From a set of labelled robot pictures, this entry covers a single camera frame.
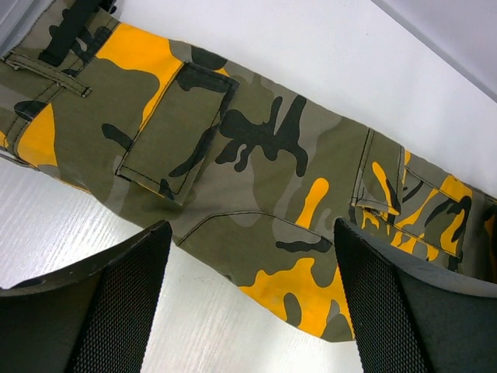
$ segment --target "belt loop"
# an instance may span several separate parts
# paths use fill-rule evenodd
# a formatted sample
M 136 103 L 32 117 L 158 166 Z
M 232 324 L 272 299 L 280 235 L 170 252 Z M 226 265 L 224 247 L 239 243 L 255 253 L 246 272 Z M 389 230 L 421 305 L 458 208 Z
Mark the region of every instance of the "belt loop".
M 4 56 L 2 60 L 14 70 L 19 70 L 20 68 L 30 70 L 43 76 L 44 78 L 48 78 L 56 82 L 58 85 L 80 95 L 81 97 L 88 96 L 92 91 L 90 87 L 83 85 L 78 80 L 63 73 L 62 71 L 58 71 L 56 68 L 53 68 L 48 64 L 22 56 L 21 54 L 10 52 Z

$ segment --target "seam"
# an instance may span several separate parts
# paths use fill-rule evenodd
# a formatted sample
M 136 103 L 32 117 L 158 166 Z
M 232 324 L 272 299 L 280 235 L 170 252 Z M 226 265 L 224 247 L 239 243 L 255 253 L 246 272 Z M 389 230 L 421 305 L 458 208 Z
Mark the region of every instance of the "seam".
M 402 184 L 402 186 L 400 188 L 401 190 L 399 190 L 399 188 L 398 188 L 398 178 L 401 175 L 401 161 L 404 160 L 403 151 L 404 151 L 404 149 L 402 148 L 402 145 L 399 145 L 398 146 L 398 162 L 397 162 L 397 179 L 395 180 L 395 193 L 397 194 L 396 197 L 397 197 L 397 202 L 398 202 L 398 205 L 399 205 L 398 209 L 399 209 L 400 213 L 402 213 L 402 199 L 401 199 L 400 193 L 404 192 L 404 184 Z
M 116 173 L 115 175 L 116 176 L 120 176 L 120 170 L 121 169 L 129 169 L 130 171 L 133 171 L 134 173 L 140 175 L 140 176 L 143 176 L 144 178 L 146 178 L 147 180 L 150 180 L 151 182 L 157 184 L 158 186 L 160 186 L 161 184 L 155 180 L 153 180 L 152 178 L 150 178 L 149 176 L 146 176 L 144 175 L 143 173 L 139 173 L 137 170 L 135 169 L 132 169 L 131 167 L 128 167 L 128 166 L 125 166 L 124 163 L 126 162 L 126 159 L 128 157 L 128 155 L 133 151 L 134 149 L 134 146 L 137 144 L 138 140 L 140 139 L 140 135 L 143 131 L 145 131 L 145 129 L 147 128 L 148 126 L 148 122 L 150 121 L 150 119 L 154 116 L 154 113 L 155 111 L 157 110 L 158 106 L 160 105 L 162 99 L 164 99 L 164 96 L 166 94 L 166 92 L 169 90 L 169 87 L 171 86 L 172 84 L 172 81 L 174 80 L 174 78 L 178 75 L 179 71 L 182 69 L 182 67 L 184 66 L 184 64 L 181 64 L 178 69 L 175 71 L 175 73 L 172 75 L 172 77 L 168 80 L 168 83 L 165 85 L 165 88 L 164 88 L 164 91 L 162 92 L 161 96 L 157 99 L 157 102 L 155 103 L 154 107 L 152 108 L 151 112 L 148 114 L 148 117 L 145 118 L 145 121 L 143 123 L 143 125 L 141 125 L 141 121 L 140 121 L 140 125 L 138 126 L 138 131 L 137 133 L 134 135 L 133 137 L 133 141 L 131 142 L 131 146 L 129 149 L 127 149 L 125 152 L 124 152 L 124 155 L 123 155 L 123 158 L 121 159 L 121 162 L 120 164 L 117 166 L 116 168 Z
M 96 51 L 95 53 L 93 53 L 93 55 L 88 59 L 88 62 L 85 64 L 83 63 L 82 66 L 80 67 L 80 69 L 78 69 L 78 73 L 81 72 L 87 65 L 90 64 L 90 62 L 93 61 L 93 59 L 95 58 L 95 56 L 97 55 L 97 53 L 99 53 L 100 49 L 103 47 L 103 44 L 105 44 L 107 42 L 108 39 L 110 39 L 112 37 L 112 34 L 113 32 L 116 30 L 116 28 L 120 25 L 120 22 L 113 18 L 112 16 L 110 17 L 109 21 L 105 24 L 104 27 L 107 27 L 109 26 L 109 24 L 112 22 L 112 21 L 115 21 L 116 24 L 112 27 L 112 29 L 110 30 L 110 34 L 108 37 L 104 37 L 104 34 L 102 33 L 101 35 L 97 35 L 97 37 L 94 39 L 93 43 L 91 45 L 88 45 L 88 48 L 86 48 L 86 51 L 88 52 L 88 50 L 92 47 L 95 47 L 95 46 L 98 46 L 96 48 Z
M 357 203 L 359 202 L 374 202 L 375 204 L 378 204 L 380 206 L 385 206 L 385 207 L 391 207 L 391 208 L 394 208 L 393 206 L 390 206 L 389 204 L 384 204 L 383 202 L 378 202 L 377 200 L 369 200 L 367 198 L 361 198 L 360 200 L 357 201 Z
M 424 243 L 425 245 L 430 245 L 430 246 L 433 246 L 433 247 L 435 247 L 436 249 L 438 249 L 439 251 L 442 251 L 442 252 L 446 253 L 447 255 L 450 255 L 450 256 L 453 256 L 453 257 L 456 257 L 456 258 L 459 258 L 459 259 L 461 258 L 461 257 L 460 257 L 459 255 L 457 255 L 456 253 L 455 253 L 455 254 L 449 253 L 448 251 L 446 251 L 446 250 L 442 249 L 442 248 L 441 248 L 441 247 L 439 247 L 438 245 L 433 245 L 432 243 L 430 243 L 430 242 L 426 241 L 425 239 L 420 238 L 418 235 L 415 235 L 414 233 L 411 233 L 411 232 L 409 232 L 409 231 L 406 231 L 406 230 L 404 230 L 403 228 L 399 228 L 396 224 L 392 224 L 392 223 L 390 223 L 390 222 L 386 221 L 385 219 L 383 219 L 383 217 L 381 217 L 379 214 L 376 214 L 375 212 L 376 212 L 376 211 L 373 211 L 374 215 L 375 215 L 377 218 L 381 219 L 381 221 L 382 221 L 383 223 L 385 223 L 385 224 L 387 224 L 387 225 L 390 225 L 391 227 L 394 227 L 395 229 L 397 229 L 398 231 L 400 231 L 400 232 L 404 233 L 405 235 L 408 235 L 409 237 L 414 238 L 415 240 L 420 241 L 420 242 Z
M 48 75 L 47 73 L 41 71 L 41 70 L 38 70 L 37 68 L 34 68 L 33 66 L 29 66 L 27 67 L 26 65 L 22 64 L 22 63 L 19 63 L 23 68 L 27 69 L 27 70 L 31 70 L 31 71 L 34 71 L 38 74 L 40 74 L 41 76 L 45 77 L 45 78 L 48 78 L 54 82 L 58 82 L 60 83 L 62 86 L 67 86 L 69 88 L 72 88 L 73 90 L 77 91 L 78 93 L 83 93 L 85 91 L 85 89 L 87 87 L 85 87 L 82 83 L 80 82 L 76 82 L 74 79 L 71 79 L 71 77 L 68 75 L 68 81 L 70 82 L 70 84 L 68 82 L 65 82 L 62 78 L 58 78 L 58 77 L 55 77 L 55 76 L 50 76 Z M 58 70 L 55 70 L 55 69 L 51 69 L 52 71 L 56 72 L 57 74 L 64 74 L 63 72 L 61 71 L 58 71 Z
M 430 187 L 432 187 L 434 190 L 440 192 L 441 194 L 443 194 L 444 196 L 450 198 L 451 200 L 455 200 L 456 202 L 459 202 L 454 196 L 451 196 L 449 195 L 448 193 L 445 193 L 443 190 L 441 190 L 439 187 L 436 187 L 434 186 L 430 181 L 427 181 L 425 178 L 421 177 L 418 173 L 415 173 L 414 171 L 411 171 L 411 169 L 409 167 L 406 166 L 406 169 L 415 177 L 417 177 L 418 179 L 420 179 L 421 181 L 423 181 L 424 183 L 426 183 L 427 185 L 429 185 Z
M 13 56 L 18 56 L 18 57 L 21 57 L 21 58 L 25 58 L 26 60 L 31 61 L 34 64 L 42 65 L 44 68 L 46 68 L 47 70 L 53 71 L 55 74 L 64 74 L 61 70 L 57 70 L 56 68 L 54 68 L 53 66 L 50 66 L 49 64 L 45 65 L 45 64 L 43 64 L 43 63 L 41 63 L 41 62 L 39 62 L 37 60 L 33 60 L 31 57 L 28 57 L 28 56 L 26 56 L 24 54 L 17 54 L 16 52 L 12 52 L 12 55 Z M 11 61 L 13 64 L 20 64 L 22 67 L 27 66 L 26 64 L 23 64 L 21 61 L 16 61 L 16 59 L 12 60 L 10 57 L 8 57 L 7 59 L 5 59 L 5 62 L 8 62 L 8 61 Z
M 256 214 L 256 215 L 263 215 L 263 216 L 269 216 L 271 218 L 275 218 L 275 219 L 278 219 L 279 221 L 282 221 L 284 223 L 287 223 L 289 225 L 292 225 L 294 226 L 295 228 L 299 228 L 301 231 L 305 231 L 305 232 L 308 232 L 308 233 L 311 233 L 312 235 L 315 235 L 316 237 L 322 237 L 322 235 L 319 235 L 318 233 L 310 230 L 310 229 L 306 229 L 304 227 L 301 227 L 295 223 L 292 223 L 291 221 L 288 221 L 286 219 L 283 219 L 283 218 L 280 218 L 274 214 L 270 214 L 268 212 L 262 212 L 262 211 L 238 211 L 238 212 L 224 212 L 224 213 L 221 213 L 221 214 L 214 214 L 214 215 L 211 215 L 205 219 L 203 219 L 200 223 L 198 223 L 195 227 L 193 227 L 188 233 L 186 233 L 179 241 L 178 241 L 178 246 L 183 244 L 193 233 L 195 233 L 200 227 L 202 227 L 202 225 L 204 225 L 205 223 L 207 223 L 209 220 L 212 220 L 214 218 L 221 218 L 221 217 L 224 217 L 224 216 L 235 216 L 235 215 L 248 215 L 248 214 Z
M 54 97 L 55 97 L 55 96 L 56 96 L 56 95 L 57 95 L 60 91 L 61 91 L 61 89 L 56 90 L 56 91 L 54 92 L 54 94 L 52 94 L 50 97 L 48 97 L 48 98 L 47 98 L 47 101 L 50 101 L 51 99 L 53 99 L 53 98 L 54 98 Z M 19 131 L 19 133 L 16 135 L 16 138 L 14 139 L 14 142 L 12 143 L 13 145 L 15 145 L 15 144 L 16 144 L 17 139 L 21 136 L 21 134 L 23 133 L 23 130 L 24 130 L 24 129 L 27 127 L 27 125 L 28 125 L 29 123 L 31 123 L 31 122 L 32 122 L 32 120 L 31 120 L 31 121 L 26 121 L 26 123 L 25 123 L 25 124 L 23 125 L 23 127 L 21 128 L 21 131 Z
M 48 12 L 48 9 L 50 9 L 52 7 L 52 5 L 56 2 L 57 0 L 52 0 L 50 2 L 50 4 L 45 8 L 45 10 L 43 10 L 43 12 L 40 14 L 40 16 L 38 18 L 36 18 L 36 21 L 34 21 L 33 25 L 30 27 L 30 29 L 28 30 L 28 32 L 25 34 L 24 38 L 22 38 L 12 49 L 15 49 L 17 47 L 19 47 L 22 43 L 24 43 L 24 41 L 26 40 L 26 38 L 31 34 L 31 31 L 33 31 L 33 29 L 35 28 L 35 26 L 38 24 L 38 22 L 40 21 L 41 17 L 43 17 L 45 15 L 45 13 Z
M 355 190 L 356 187 L 354 186 L 354 190 L 352 191 L 352 196 L 350 198 L 349 204 L 357 203 L 357 201 L 359 199 L 360 182 L 363 179 L 362 177 L 359 178 L 359 172 L 360 172 L 361 169 L 364 169 L 364 167 L 366 167 L 366 163 L 363 162 L 363 160 L 364 160 L 364 156 L 365 156 L 365 153 L 366 153 L 366 148 L 369 148 L 367 145 L 369 143 L 368 140 L 369 140 L 370 132 L 371 132 L 371 129 L 369 128 L 367 130 L 366 138 L 364 139 L 363 151 L 361 153 L 359 165 L 357 166 L 357 171 L 356 171 L 355 184 L 357 186 L 357 190 Z
M 107 24 L 104 26 L 104 27 L 107 27 L 112 21 L 113 21 L 114 18 L 110 18 L 110 20 L 107 22 Z M 116 27 L 113 27 L 113 29 L 111 30 L 111 35 L 112 35 L 112 32 L 115 30 Z M 93 43 L 91 43 L 90 45 L 88 45 L 88 48 L 90 47 L 94 47 L 94 44 L 97 43 L 98 40 L 94 40 Z M 71 66 L 69 66 L 69 68 L 73 68 L 78 62 L 80 61 L 79 57 L 76 56 L 76 59 L 75 61 L 71 64 Z M 86 66 L 86 64 L 83 64 L 80 69 L 78 69 L 78 73 L 81 72 L 81 70 Z M 34 104 L 34 101 L 36 101 L 37 99 L 39 99 L 45 92 L 47 92 L 49 89 L 52 89 L 54 86 L 56 85 L 56 83 L 50 85 L 48 88 L 46 88 L 44 91 L 42 91 L 42 93 L 40 93 L 37 97 L 35 97 L 31 103 L 29 104 L 28 107 L 31 107 L 33 104 Z M 51 95 L 48 99 L 47 99 L 47 102 L 46 104 L 48 105 L 50 103 L 50 100 L 52 98 L 54 98 L 60 91 L 62 90 L 62 88 L 58 89 L 53 95 Z M 14 126 L 14 124 L 17 122 L 17 120 L 20 118 L 19 115 L 16 114 L 16 119 L 14 119 L 14 121 L 10 124 L 10 127 L 9 129 L 6 131 L 5 133 L 5 139 L 4 139 L 4 147 L 5 147 L 5 140 L 7 139 L 7 136 L 9 135 L 10 131 L 12 130 L 12 127 Z M 12 151 L 15 152 L 15 154 L 19 157 L 19 155 L 17 154 L 17 151 L 15 150 L 15 147 L 16 147 L 16 142 L 17 142 L 17 139 L 19 138 L 19 136 L 21 135 L 21 133 L 24 132 L 24 130 L 26 129 L 26 127 L 28 126 L 28 124 L 30 124 L 33 120 L 26 120 L 26 123 L 20 128 L 19 130 L 19 133 L 17 134 L 14 142 L 12 143 Z
M 153 115 L 154 115 L 155 111 L 157 110 L 158 105 L 160 105 L 160 103 L 161 103 L 162 99 L 164 98 L 165 93 L 168 91 L 169 86 L 171 85 L 171 82 L 172 82 L 172 81 L 176 78 L 176 76 L 177 76 L 177 74 L 179 73 L 179 71 L 180 71 L 182 68 L 184 68 L 184 67 L 186 67 L 186 68 L 192 68 L 193 70 L 195 70 L 195 72 L 196 72 L 197 74 L 201 74 L 201 75 L 205 75 L 205 76 L 209 76 L 209 77 L 216 78 L 216 79 L 218 79 L 219 81 L 223 82 L 224 84 L 229 85 L 229 88 L 228 88 L 227 92 L 226 92 L 226 93 L 222 96 L 222 98 L 221 98 L 221 100 L 220 100 L 220 103 L 219 103 L 219 108 L 217 109 L 217 112 L 214 114 L 214 117 L 213 117 L 212 121 L 210 122 L 210 126 L 209 126 L 207 129 L 209 129 L 209 130 L 210 130 L 210 129 L 212 129 L 212 128 L 213 128 L 213 126 L 214 126 L 214 121 L 216 120 L 217 115 L 221 113 L 221 107 L 223 106 L 223 101 L 224 101 L 224 98 L 225 98 L 225 96 L 226 96 L 226 95 L 227 95 L 227 94 L 228 94 L 228 93 L 229 93 L 229 92 L 233 89 L 233 85 L 232 85 L 232 83 L 231 83 L 231 82 L 229 82 L 229 80 L 226 80 L 226 81 L 225 81 L 224 79 L 222 79 L 222 78 L 224 78 L 224 77 L 223 77 L 223 75 L 220 75 L 219 77 L 218 77 L 218 76 L 213 76 L 213 75 L 209 74 L 207 71 L 204 71 L 204 70 L 202 70 L 202 69 L 200 69 L 200 68 L 197 68 L 195 65 L 190 65 L 190 64 L 182 64 L 182 65 L 178 68 L 178 70 L 176 71 L 176 73 L 175 73 L 175 74 L 171 77 L 171 79 L 169 80 L 168 84 L 166 85 L 166 87 L 165 87 L 165 89 L 164 89 L 164 92 L 162 93 L 161 97 L 158 99 L 158 101 L 157 101 L 156 105 L 154 106 L 154 109 L 150 112 L 150 114 L 149 114 L 149 116 L 148 116 L 148 118 L 147 118 L 147 120 L 146 120 L 146 122 L 145 122 L 145 125 L 143 126 L 142 131 L 138 131 L 138 133 L 135 135 L 135 138 L 134 138 L 134 140 L 133 140 L 133 144 L 131 145 L 130 149 L 129 149 L 129 150 L 126 152 L 126 154 L 124 155 L 123 160 L 121 161 L 120 166 L 118 166 L 118 167 L 117 167 L 117 172 L 119 172 L 119 169 L 129 169 L 130 171 L 133 171 L 133 172 L 135 172 L 136 174 L 138 174 L 138 175 L 140 175 L 140 176 L 143 176 L 143 177 L 144 177 L 144 178 L 146 178 L 147 180 L 150 180 L 150 181 L 151 181 L 151 182 L 153 182 L 155 185 L 157 185 L 157 186 L 160 186 L 160 185 L 161 185 L 158 181 L 153 180 L 151 177 L 146 176 L 146 175 L 144 175 L 143 173 L 138 172 L 136 169 L 132 169 L 131 167 L 125 166 L 125 165 L 124 165 L 124 163 L 126 162 L 126 158 L 127 158 L 127 156 L 128 156 L 128 155 L 129 155 L 129 154 L 133 151 L 133 149 L 134 149 L 134 145 L 135 145 L 138 141 L 140 141 L 140 135 L 141 135 L 141 133 L 142 133 L 143 131 L 145 131 L 145 130 L 146 130 L 146 127 L 147 127 L 147 125 L 148 125 L 148 122 L 149 122 L 149 121 L 150 121 L 150 119 L 153 117 Z M 198 157 L 199 157 L 199 154 L 200 154 L 200 151 L 201 151 L 201 150 L 202 150 L 201 148 L 199 148 L 199 149 L 197 150 L 197 152 L 196 152 L 196 154 L 195 154 L 195 158 L 194 158 L 194 163 L 198 160 Z M 193 167 L 192 169 L 190 169 L 190 170 L 186 173 L 186 175 L 182 178 L 182 183 L 181 183 L 181 185 L 179 186 L 179 189 L 178 189 L 177 191 L 171 190 L 171 192 L 172 192 L 173 194 L 178 195 L 178 194 L 180 194 L 180 193 L 181 193 L 181 191 L 182 191 L 183 187 L 185 186 L 186 181 L 189 179 L 189 175 L 190 175 L 190 173 L 193 171 L 193 169 L 195 169 L 195 167 Z

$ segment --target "olive green fabric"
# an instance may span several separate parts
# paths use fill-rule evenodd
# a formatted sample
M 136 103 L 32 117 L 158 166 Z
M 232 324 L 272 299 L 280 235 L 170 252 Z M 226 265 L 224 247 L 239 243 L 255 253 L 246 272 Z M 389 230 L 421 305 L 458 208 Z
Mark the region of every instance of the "olive green fabric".
M 70 5 L 56 0 L 12 52 L 46 71 L 37 56 Z M 492 278 L 492 198 L 253 71 L 102 10 L 56 69 L 91 93 L 0 63 L 4 149 L 142 227 L 170 221 L 179 247 L 307 333 L 353 338 L 338 217 Z

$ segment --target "side pocket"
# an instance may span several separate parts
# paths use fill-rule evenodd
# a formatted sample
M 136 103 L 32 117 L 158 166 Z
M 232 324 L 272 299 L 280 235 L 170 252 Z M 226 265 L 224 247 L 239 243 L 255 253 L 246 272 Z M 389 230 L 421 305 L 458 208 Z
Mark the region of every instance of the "side pocket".
M 460 259 L 471 198 L 460 180 L 371 130 L 352 205 L 395 228 L 390 244 L 415 239 Z
M 370 129 L 357 173 L 352 205 L 400 215 L 403 162 L 403 147 Z
M 237 82 L 186 63 L 123 158 L 117 175 L 182 204 Z

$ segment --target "black mesh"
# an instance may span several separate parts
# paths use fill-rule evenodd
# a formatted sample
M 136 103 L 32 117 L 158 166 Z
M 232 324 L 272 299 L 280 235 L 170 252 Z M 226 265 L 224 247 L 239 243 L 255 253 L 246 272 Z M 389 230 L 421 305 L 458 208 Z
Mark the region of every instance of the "black mesh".
M 169 251 L 163 231 L 152 232 L 103 273 L 68 371 L 140 371 Z
M 340 220 L 335 247 L 364 371 L 429 372 L 394 268 Z

